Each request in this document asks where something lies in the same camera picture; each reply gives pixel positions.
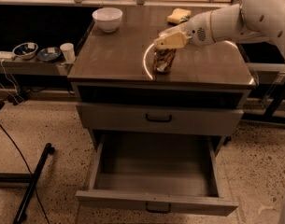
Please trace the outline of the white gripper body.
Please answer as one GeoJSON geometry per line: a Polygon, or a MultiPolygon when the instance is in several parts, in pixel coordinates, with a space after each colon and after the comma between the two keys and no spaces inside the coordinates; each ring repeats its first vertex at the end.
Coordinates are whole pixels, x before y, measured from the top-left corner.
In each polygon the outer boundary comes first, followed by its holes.
{"type": "Polygon", "coordinates": [[[186,28],[190,41],[195,46],[207,46],[214,43],[211,32],[211,13],[197,14],[189,19],[186,28]]]}

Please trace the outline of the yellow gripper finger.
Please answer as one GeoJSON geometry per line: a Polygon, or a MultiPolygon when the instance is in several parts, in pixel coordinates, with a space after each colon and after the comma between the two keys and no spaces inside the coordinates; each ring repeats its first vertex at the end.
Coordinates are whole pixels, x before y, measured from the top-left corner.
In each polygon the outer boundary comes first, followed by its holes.
{"type": "Polygon", "coordinates": [[[189,37],[181,32],[173,32],[169,34],[162,34],[154,40],[154,46],[157,49],[181,49],[186,46],[189,37]]]}
{"type": "Polygon", "coordinates": [[[187,27],[185,23],[170,27],[159,33],[159,36],[183,35],[187,36],[187,27]]]}

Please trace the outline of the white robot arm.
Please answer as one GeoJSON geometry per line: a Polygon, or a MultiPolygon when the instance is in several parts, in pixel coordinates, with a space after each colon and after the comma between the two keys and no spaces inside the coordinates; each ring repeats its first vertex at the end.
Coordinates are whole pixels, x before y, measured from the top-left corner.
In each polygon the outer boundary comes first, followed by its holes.
{"type": "Polygon", "coordinates": [[[221,41],[269,42],[285,59],[285,0],[242,0],[210,10],[168,28],[154,40],[156,49],[206,46],[221,41]]]}

